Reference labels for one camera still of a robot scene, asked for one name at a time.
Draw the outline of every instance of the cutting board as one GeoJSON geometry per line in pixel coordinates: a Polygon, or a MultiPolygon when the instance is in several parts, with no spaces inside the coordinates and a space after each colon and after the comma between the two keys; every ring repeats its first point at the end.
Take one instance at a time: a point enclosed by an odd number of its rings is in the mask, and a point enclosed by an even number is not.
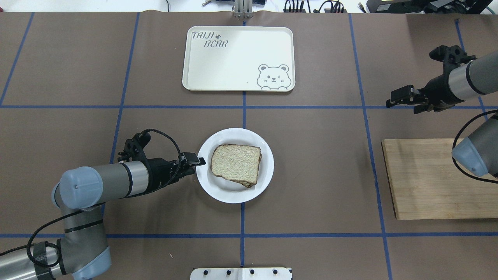
{"type": "MultiPolygon", "coordinates": [[[[498,185],[466,177],[453,165],[453,139],[382,141],[398,220],[498,218],[498,185]]],[[[491,175],[483,178],[492,179],[491,175]]]]}

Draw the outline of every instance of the black cable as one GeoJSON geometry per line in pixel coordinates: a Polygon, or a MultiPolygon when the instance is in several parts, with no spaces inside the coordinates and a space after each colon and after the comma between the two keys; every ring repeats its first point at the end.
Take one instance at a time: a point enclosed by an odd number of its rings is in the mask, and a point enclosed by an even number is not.
{"type": "Polygon", "coordinates": [[[39,266],[39,267],[43,267],[43,268],[52,268],[52,267],[54,267],[54,266],[58,265],[58,264],[59,264],[59,262],[60,262],[60,261],[61,261],[61,259],[62,259],[61,249],[60,249],[57,245],[55,245],[55,244],[53,244],[53,243],[50,243],[50,242],[45,241],[45,245],[46,245],[47,247],[52,247],[52,248],[54,248],[54,249],[55,249],[55,251],[57,252],[57,260],[56,260],[53,264],[44,264],[44,263],[41,263],[41,262],[37,261],[37,260],[33,257],[33,255],[31,254],[31,246],[33,246],[33,245],[32,245],[33,240],[35,239],[36,235],[38,235],[38,233],[39,233],[40,231],[42,231],[44,228],[46,228],[46,227],[48,227],[48,226],[50,226],[50,225],[52,225],[52,224],[55,224],[55,223],[57,223],[58,221],[64,220],[64,219],[69,218],[69,217],[72,217],[72,216],[74,216],[74,215],[78,215],[78,214],[80,214],[80,213],[83,213],[83,211],[82,211],[82,210],[78,210],[78,211],[76,211],[76,212],[73,212],[73,213],[70,213],[70,214],[64,215],[64,216],[62,216],[62,217],[60,217],[60,218],[57,218],[57,219],[55,219],[55,220],[53,220],[53,221],[50,221],[50,222],[48,222],[48,223],[44,224],[43,226],[39,227],[39,228],[38,228],[38,229],[37,229],[37,230],[36,230],[36,231],[35,231],[35,232],[31,235],[31,237],[29,238],[29,240],[28,240],[28,244],[27,244],[27,245],[25,245],[25,247],[26,247],[26,253],[27,253],[27,255],[28,255],[28,259],[29,259],[32,263],[34,263],[35,265],[37,265],[37,266],[39,266]]]}
{"type": "MultiPolygon", "coordinates": [[[[464,132],[464,130],[475,120],[477,120],[478,118],[482,117],[482,116],[485,116],[485,115],[489,115],[489,114],[493,114],[493,113],[498,113],[498,110],[491,110],[491,111],[488,111],[488,112],[485,112],[485,113],[481,113],[475,117],[473,117],[470,121],[468,121],[463,127],[462,129],[460,129],[460,131],[457,133],[457,136],[455,137],[455,139],[453,140],[453,145],[451,146],[451,149],[454,149],[457,145],[457,141],[458,141],[458,138],[460,138],[460,135],[462,135],[462,133],[464,132]]],[[[473,176],[473,175],[470,175],[468,174],[467,172],[465,172],[458,164],[457,164],[457,161],[452,158],[453,160],[453,164],[455,165],[455,167],[461,172],[463,173],[465,176],[467,177],[470,177],[472,179],[475,179],[475,180],[478,180],[478,181],[482,181],[482,182],[488,182],[488,183],[494,183],[494,184],[498,184],[498,181],[495,181],[495,180],[489,180],[489,179],[483,179],[483,178],[479,178],[479,177],[476,177],[476,176],[473,176]]]]}
{"type": "MultiPolygon", "coordinates": [[[[175,145],[175,148],[176,148],[176,151],[178,152],[178,158],[180,158],[181,156],[181,151],[180,151],[180,148],[178,147],[178,144],[175,142],[175,140],[173,138],[171,138],[168,134],[162,132],[162,131],[159,131],[159,130],[155,130],[155,129],[146,129],[144,131],[141,132],[141,134],[146,134],[146,133],[149,133],[149,132],[155,132],[157,134],[161,134],[162,136],[168,138],[171,140],[171,142],[173,143],[173,145],[175,145]]],[[[162,185],[159,185],[157,187],[157,189],[154,189],[154,190],[150,190],[150,191],[147,191],[147,192],[143,192],[143,193],[138,193],[138,194],[135,194],[135,195],[131,195],[131,196],[127,196],[125,198],[132,198],[132,197],[137,197],[137,196],[142,196],[142,195],[146,195],[146,194],[150,194],[150,193],[153,193],[155,191],[158,191],[164,187],[166,187],[169,183],[171,183],[171,181],[173,181],[173,179],[176,177],[176,174],[178,174],[178,171],[180,170],[180,162],[178,162],[178,166],[176,166],[176,169],[175,169],[175,172],[173,173],[173,175],[170,177],[170,179],[165,183],[165,184],[162,184],[162,185]]]]}
{"type": "Polygon", "coordinates": [[[336,1],[326,0],[325,2],[323,2],[323,3],[320,5],[320,8],[315,9],[315,11],[316,11],[316,12],[320,12],[320,11],[322,10],[323,5],[325,5],[325,3],[330,3],[330,12],[332,12],[332,10],[334,9],[334,2],[336,2],[336,1]]]}
{"type": "Polygon", "coordinates": [[[7,250],[7,251],[5,251],[5,252],[3,252],[3,253],[0,253],[0,257],[1,257],[1,256],[3,256],[3,255],[7,255],[8,253],[12,253],[12,252],[14,252],[14,251],[24,249],[24,248],[26,248],[26,247],[27,247],[27,245],[23,245],[23,246],[20,246],[20,247],[14,248],[14,249],[7,250]]]}

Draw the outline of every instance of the black device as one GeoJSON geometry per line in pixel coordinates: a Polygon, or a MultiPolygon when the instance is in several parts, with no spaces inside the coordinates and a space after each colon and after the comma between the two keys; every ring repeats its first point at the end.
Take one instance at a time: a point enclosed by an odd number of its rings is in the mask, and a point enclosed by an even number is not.
{"type": "Polygon", "coordinates": [[[423,8],[413,5],[412,0],[368,0],[370,13],[411,13],[421,12],[423,8]]]}
{"type": "Polygon", "coordinates": [[[480,14],[493,0],[368,0],[370,13],[480,14]]]}

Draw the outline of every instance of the white tray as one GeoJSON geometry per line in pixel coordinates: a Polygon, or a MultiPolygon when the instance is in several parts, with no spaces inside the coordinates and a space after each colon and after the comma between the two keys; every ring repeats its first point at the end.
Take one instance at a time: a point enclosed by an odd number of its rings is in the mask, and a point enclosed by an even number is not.
{"type": "Polygon", "coordinates": [[[182,83],[188,90],[287,92],[294,70],[289,28],[194,26],[187,32],[182,83]]]}

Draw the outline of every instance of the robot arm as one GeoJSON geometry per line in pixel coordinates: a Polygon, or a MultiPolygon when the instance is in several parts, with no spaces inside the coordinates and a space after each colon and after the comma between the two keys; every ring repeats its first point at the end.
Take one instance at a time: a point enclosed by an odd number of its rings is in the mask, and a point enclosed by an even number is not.
{"type": "Polygon", "coordinates": [[[52,202],[63,216],[70,215],[63,219],[65,237],[52,247],[47,242],[28,247],[43,266],[31,261],[25,250],[0,257],[0,279],[52,280],[72,274],[75,280],[86,280],[104,273],[111,265],[111,255],[101,205],[154,192],[206,164],[194,153],[180,152],[171,138],[179,154],[177,160],[148,159],[143,152],[150,141],[148,132],[170,138],[156,130],[145,130],[126,140],[119,163],[66,171],[52,191],[52,202]]]}
{"type": "MultiPolygon", "coordinates": [[[[498,51],[476,59],[459,46],[439,46],[429,56],[443,62],[443,75],[430,80],[419,90],[408,85],[392,91],[391,99],[386,102],[388,108],[409,104],[417,105],[413,108],[414,114],[440,112],[460,102],[498,91],[498,51]]],[[[489,173],[498,178],[497,140],[498,113],[458,144],[452,150],[452,156],[476,176],[489,173]]]]}
{"type": "Polygon", "coordinates": [[[399,104],[417,105],[414,114],[451,108],[458,103],[498,91],[498,51],[476,59],[459,46],[439,46],[430,58],[443,62],[443,75],[430,80],[424,88],[412,85],[391,92],[388,108],[399,104]]]}

